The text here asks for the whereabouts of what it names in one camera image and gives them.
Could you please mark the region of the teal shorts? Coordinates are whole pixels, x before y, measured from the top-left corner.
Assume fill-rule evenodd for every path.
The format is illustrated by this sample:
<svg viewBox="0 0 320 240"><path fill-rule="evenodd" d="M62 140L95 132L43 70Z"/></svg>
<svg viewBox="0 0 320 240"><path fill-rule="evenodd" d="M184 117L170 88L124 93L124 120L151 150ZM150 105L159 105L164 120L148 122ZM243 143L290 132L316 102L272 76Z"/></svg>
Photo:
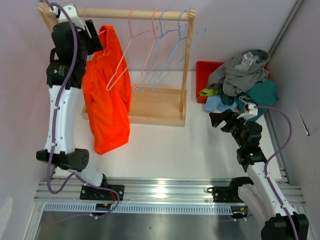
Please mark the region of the teal shorts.
<svg viewBox="0 0 320 240"><path fill-rule="evenodd" d="M235 111L238 107L239 112L243 113L246 103L272 107L279 100L277 89L278 86L268 78L265 81L257 81L251 89L241 92L237 96L228 96L220 88L218 95L221 103L218 105L217 110L219 112L224 112L228 109Z"/></svg>

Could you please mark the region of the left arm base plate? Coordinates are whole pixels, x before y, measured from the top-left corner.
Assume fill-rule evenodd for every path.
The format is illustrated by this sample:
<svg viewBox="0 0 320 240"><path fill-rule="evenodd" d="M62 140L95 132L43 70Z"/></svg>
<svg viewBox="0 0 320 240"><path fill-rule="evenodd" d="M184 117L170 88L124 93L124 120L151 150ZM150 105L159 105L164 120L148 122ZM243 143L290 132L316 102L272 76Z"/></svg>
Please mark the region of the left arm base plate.
<svg viewBox="0 0 320 240"><path fill-rule="evenodd" d="M119 195L119 200L122 201L125 193L124 185L108 185L108 187ZM109 190L101 190L90 186L83 185L80 192L81 200L90 200L90 201L116 201L117 196L114 192Z"/></svg>

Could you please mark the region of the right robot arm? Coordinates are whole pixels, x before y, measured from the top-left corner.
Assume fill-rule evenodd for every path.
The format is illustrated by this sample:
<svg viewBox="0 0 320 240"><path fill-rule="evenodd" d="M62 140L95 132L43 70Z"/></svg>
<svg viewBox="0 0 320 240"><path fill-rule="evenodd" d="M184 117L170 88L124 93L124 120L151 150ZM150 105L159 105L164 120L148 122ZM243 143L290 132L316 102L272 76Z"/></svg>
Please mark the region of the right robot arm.
<svg viewBox="0 0 320 240"><path fill-rule="evenodd" d="M247 113L239 114L230 109L222 113L209 113L212 127L222 122L221 131L230 133L238 145L236 158L246 177L232 178L228 187L212 188L214 202L230 199L246 204L261 226L263 240L305 240L309 221L305 214L297 213L281 192L268 170L261 147L263 128L255 121L247 120Z"/></svg>

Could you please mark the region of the lime green shorts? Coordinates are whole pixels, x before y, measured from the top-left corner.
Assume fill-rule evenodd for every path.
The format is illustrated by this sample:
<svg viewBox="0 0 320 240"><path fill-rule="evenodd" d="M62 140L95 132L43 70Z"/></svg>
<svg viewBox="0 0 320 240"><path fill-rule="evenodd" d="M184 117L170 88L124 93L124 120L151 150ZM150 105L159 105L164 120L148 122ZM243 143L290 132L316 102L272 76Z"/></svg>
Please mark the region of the lime green shorts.
<svg viewBox="0 0 320 240"><path fill-rule="evenodd" d="M213 88L211 86L208 86L204 89L202 89L200 92L199 92L199 95L201 97L212 97L212 96L216 96L219 94L221 90L221 87L218 87L218 88Z"/></svg>

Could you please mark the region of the orange shorts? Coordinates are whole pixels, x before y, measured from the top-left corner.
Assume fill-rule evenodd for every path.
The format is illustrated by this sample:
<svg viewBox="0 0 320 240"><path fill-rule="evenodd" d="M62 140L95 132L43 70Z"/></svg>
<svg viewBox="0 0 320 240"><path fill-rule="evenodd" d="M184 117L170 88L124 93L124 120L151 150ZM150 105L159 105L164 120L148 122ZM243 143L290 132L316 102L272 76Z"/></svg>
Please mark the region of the orange shorts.
<svg viewBox="0 0 320 240"><path fill-rule="evenodd" d="M99 39L102 50L86 63L82 87L94 150L103 155L129 141L132 89L114 27L101 26Z"/></svg>

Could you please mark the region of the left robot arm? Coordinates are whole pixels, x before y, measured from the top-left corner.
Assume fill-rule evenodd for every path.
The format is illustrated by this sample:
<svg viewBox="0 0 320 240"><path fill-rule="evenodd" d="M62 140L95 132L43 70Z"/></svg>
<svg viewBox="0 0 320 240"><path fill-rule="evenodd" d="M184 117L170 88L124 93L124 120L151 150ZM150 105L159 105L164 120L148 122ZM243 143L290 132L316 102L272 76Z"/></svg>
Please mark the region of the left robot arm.
<svg viewBox="0 0 320 240"><path fill-rule="evenodd" d="M76 34L68 22L58 23L51 34L54 48L46 69L50 95L50 120L47 140L36 159L59 167L91 185L97 200L108 196L106 177L89 163L89 151L75 147L74 125L78 96L85 75L87 57L103 49L92 20L76 26Z"/></svg>

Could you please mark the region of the light blue shorts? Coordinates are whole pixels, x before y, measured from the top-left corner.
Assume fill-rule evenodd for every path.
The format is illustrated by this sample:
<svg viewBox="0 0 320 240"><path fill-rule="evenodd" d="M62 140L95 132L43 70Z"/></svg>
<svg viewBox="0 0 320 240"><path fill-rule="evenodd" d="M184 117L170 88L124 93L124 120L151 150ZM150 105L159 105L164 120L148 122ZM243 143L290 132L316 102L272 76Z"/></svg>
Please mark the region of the light blue shorts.
<svg viewBox="0 0 320 240"><path fill-rule="evenodd" d="M215 112L215 111L219 111L219 112L224 112L226 110L232 110L234 111L237 108L237 103L234 102L232 105L226 105L224 103L222 103L222 100L220 98L219 95L214 95L214 96L208 96L206 103L204 105L204 110L206 112Z"/></svg>

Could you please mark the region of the grey shorts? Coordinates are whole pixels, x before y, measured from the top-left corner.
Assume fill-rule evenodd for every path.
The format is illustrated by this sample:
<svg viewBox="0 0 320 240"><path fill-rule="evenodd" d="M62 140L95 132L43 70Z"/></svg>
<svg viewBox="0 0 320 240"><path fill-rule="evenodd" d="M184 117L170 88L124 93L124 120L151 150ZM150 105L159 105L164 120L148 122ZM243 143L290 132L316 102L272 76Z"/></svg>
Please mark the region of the grey shorts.
<svg viewBox="0 0 320 240"><path fill-rule="evenodd" d="M252 65L240 67L244 55L248 53L253 55ZM268 78L269 72L265 66L270 58L270 54L261 49L240 52L212 72L207 85L214 89L222 88L225 95L235 97L250 90L255 83L264 82Z"/></svg>

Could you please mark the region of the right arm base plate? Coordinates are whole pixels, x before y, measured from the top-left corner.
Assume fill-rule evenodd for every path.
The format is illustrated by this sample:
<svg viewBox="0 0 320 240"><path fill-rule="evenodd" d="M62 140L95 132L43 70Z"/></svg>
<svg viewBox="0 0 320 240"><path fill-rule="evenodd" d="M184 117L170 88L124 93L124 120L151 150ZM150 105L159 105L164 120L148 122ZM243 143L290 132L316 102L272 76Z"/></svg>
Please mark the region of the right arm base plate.
<svg viewBox="0 0 320 240"><path fill-rule="evenodd" d="M212 195L214 203L236 203L238 201L228 186L208 187L206 191Z"/></svg>

